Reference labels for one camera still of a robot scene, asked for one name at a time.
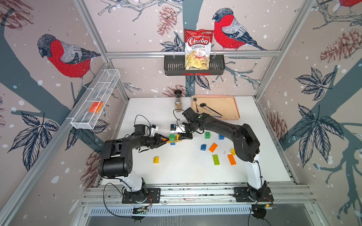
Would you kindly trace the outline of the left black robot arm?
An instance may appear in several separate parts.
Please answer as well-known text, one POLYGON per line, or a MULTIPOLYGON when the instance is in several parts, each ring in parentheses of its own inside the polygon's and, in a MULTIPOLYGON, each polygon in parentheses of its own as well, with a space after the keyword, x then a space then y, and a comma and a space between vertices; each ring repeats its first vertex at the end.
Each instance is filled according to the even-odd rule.
POLYGON ((160 202, 160 189, 147 188, 145 180, 133 172, 133 150, 146 147, 151 150, 165 145, 169 138, 155 134, 152 137, 132 135, 105 142, 100 160, 99 174, 105 179, 118 179, 125 190, 121 192, 123 204, 154 204, 160 202))

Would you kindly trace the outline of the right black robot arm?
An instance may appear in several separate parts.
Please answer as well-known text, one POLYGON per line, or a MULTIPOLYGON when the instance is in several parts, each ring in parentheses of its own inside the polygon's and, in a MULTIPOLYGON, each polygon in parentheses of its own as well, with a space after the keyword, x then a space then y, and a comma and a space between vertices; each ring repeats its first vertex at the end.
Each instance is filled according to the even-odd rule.
POLYGON ((183 111, 187 120, 183 125, 184 132, 180 139, 193 139, 198 130, 215 132, 233 142, 236 156, 245 162, 248 176, 247 195, 235 195, 247 202, 260 201, 267 191, 267 183, 263 179, 259 165, 260 142, 248 124, 236 125, 216 119, 209 114, 198 114, 192 108, 183 111))

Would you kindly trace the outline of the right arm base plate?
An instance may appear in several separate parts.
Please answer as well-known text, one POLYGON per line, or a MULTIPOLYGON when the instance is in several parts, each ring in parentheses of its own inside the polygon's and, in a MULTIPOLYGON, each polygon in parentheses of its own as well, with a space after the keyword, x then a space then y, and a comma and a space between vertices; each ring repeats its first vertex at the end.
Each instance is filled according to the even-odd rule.
POLYGON ((234 187, 236 202, 274 202, 274 197, 269 187, 262 187, 255 190, 252 187, 234 187))

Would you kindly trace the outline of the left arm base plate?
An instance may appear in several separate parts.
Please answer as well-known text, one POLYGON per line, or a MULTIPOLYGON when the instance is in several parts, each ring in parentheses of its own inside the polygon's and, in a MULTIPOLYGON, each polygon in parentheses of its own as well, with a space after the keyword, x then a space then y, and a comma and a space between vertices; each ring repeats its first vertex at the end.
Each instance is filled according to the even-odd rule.
POLYGON ((161 189, 147 188, 137 192, 123 191, 122 204, 151 204, 160 202, 161 189))

